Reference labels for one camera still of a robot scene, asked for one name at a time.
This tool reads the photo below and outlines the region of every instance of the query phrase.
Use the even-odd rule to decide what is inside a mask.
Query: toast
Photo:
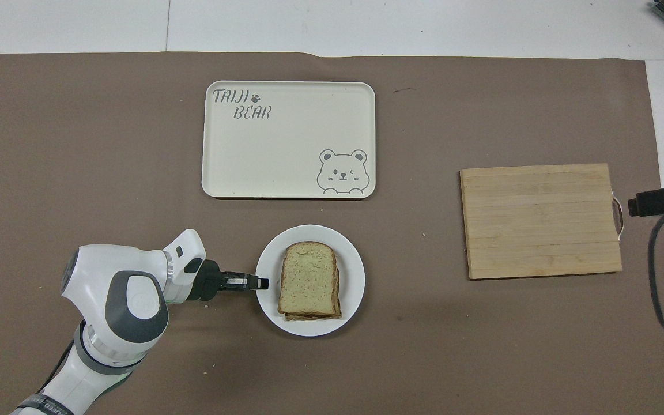
[[[298,242],[286,249],[278,312],[287,320],[340,318],[339,271],[332,248]]]

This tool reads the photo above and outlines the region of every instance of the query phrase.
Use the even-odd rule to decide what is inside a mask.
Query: wood grain
[[[621,270],[606,164],[461,171],[471,279]]]

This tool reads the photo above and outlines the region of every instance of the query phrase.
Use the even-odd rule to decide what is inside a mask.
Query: brown mat
[[[370,84],[374,194],[206,196],[203,97],[220,79]],[[80,321],[58,290],[79,245],[159,249],[195,228],[223,270],[253,271],[306,223],[363,258],[348,325],[295,337],[252,293],[171,307],[163,339],[90,413],[664,413],[654,219],[627,220],[621,273],[469,281],[458,184],[464,168],[608,163],[625,202],[659,186],[653,131],[641,61],[0,55],[0,413],[39,388]]]

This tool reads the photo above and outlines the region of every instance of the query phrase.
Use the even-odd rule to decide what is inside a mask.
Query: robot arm
[[[168,326],[166,303],[209,300],[219,289],[267,289],[268,280],[221,273],[196,231],[187,229],[163,250],[86,245],[71,257],[61,294],[84,321],[62,370],[12,413],[81,415],[127,380]]]

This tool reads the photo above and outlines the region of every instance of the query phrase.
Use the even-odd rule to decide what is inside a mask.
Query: bear illustration
[[[363,194],[371,183],[371,177],[365,171],[367,155],[363,150],[351,154],[335,154],[324,150],[319,155],[322,169],[316,177],[316,183],[325,194]]]

